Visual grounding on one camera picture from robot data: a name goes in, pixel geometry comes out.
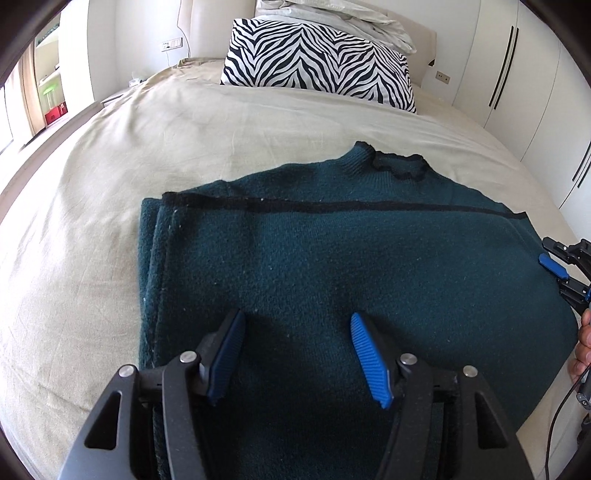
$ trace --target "finger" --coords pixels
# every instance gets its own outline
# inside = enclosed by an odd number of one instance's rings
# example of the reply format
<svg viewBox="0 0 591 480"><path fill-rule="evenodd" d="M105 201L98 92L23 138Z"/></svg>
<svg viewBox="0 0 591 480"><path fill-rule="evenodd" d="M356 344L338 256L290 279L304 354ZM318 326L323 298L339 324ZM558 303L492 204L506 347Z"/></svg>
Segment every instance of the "finger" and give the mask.
<svg viewBox="0 0 591 480"><path fill-rule="evenodd" d="M591 347L591 325L579 329L579 342L584 346Z"/></svg>
<svg viewBox="0 0 591 480"><path fill-rule="evenodd" d="M583 362L585 366L591 363L591 348L578 343L574 349L574 355L579 362Z"/></svg>
<svg viewBox="0 0 591 480"><path fill-rule="evenodd" d="M587 309L581 317L581 325L584 327L591 323L591 310Z"/></svg>
<svg viewBox="0 0 591 480"><path fill-rule="evenodd" d="M576 358L569 361L569 375L573 382L579 379L579 376L584 372L585 365L579 362Z"/></svg>

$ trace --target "folded sweater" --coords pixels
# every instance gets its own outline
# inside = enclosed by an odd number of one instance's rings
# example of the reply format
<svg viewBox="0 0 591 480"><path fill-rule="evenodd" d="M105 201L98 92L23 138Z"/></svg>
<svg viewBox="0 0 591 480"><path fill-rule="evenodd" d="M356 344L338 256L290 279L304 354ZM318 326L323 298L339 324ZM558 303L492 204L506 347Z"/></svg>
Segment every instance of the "folded sweater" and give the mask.
<svg viewBox="0 0 591 480"><path fill-rule="evenodd" d="M228 394L201 412L220 478L369 480L395 412L371 398L351 314L434 367L476 366L517 429L576 343L542 251L525 213L362 142L166 193L142 205L141 367L240 307ZM155 435L161 447L158 421Z"/></svg>

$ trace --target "zebra print pillow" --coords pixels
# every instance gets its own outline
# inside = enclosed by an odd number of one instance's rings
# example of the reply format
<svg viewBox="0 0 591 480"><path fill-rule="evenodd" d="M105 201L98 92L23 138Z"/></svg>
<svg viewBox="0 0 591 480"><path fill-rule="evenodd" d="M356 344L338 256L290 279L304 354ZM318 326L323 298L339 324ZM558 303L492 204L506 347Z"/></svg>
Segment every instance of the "zebra print pillow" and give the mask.
<svg viewBox="0 0 591 480"><path fill-rule="evenodd" d="M320 24L234 20L222 85L313 89L417 111L404 55Z"/></svg>

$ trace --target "wardrobe door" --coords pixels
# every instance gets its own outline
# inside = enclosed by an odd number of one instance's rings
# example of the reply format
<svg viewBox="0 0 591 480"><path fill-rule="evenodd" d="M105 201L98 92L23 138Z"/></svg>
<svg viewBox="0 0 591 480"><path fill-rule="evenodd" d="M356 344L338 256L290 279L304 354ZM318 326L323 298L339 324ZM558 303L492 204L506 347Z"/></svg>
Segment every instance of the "wardrobe door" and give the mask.
<svg viewBox="0 0 591 480"><path fill-rule="evenodd" d="M560 41L525 5L519 4L518 10L508 71L485 128L521 160L548 105Z"/></svg>
<svg viewBox="0 0 591 480"><path fill-rule="evenodd" d="M587 159L577 183L560 212L575 236L591 241L591 158Z"/></svg>
<svg viewBox="0 0 591 480"><path fill-rule="evenodd" d="M482 0L470 57L453 106L485 126L506 72L518 0Z"/></svg>
<svg viewBox="0 0 591 480"><path fill-rule="evenodd" d="M591 88L561 46L552 95L523 163L560 207L577 185L590 147Z"/></svg>

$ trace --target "metal screw head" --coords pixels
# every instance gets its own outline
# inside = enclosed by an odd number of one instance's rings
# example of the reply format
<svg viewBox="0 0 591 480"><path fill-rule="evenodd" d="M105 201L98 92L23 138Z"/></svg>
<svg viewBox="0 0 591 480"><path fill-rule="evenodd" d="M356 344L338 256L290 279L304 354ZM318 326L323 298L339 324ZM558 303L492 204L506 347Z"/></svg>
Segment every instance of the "metal screw head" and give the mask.
<svg viewBox="0 0 591 480"><path fill-rule="evenodd" d="M414 365L415 363L417 363L418 360L417 357L415 357L411 353L403 353L402 355L400 355L400 361L404 365Z"/></svg>
<svg viewBox="0 0 591 480"><path fill-rule="evenodd" d="M476 367L473 367L471 365L466 365L462 369L462 372L464 372L464 375L466 375L468 378L474 378L478 375L478 370L476 369Z"/></svg>
<svg viewBox="0 0 591 480"><path fill-rule="evenodd" d="M180 361L182 364L190 364L197 359L197 354L192 350L187 350L186 352L181 353Z"/></svg>
<svg viewBox="0 0 591 480"><path fill-rule="evenodd" d="M133 375L135 372L135 367L133 365L124 365L119 369L119 376L120 377L129 377Z"/></svg>

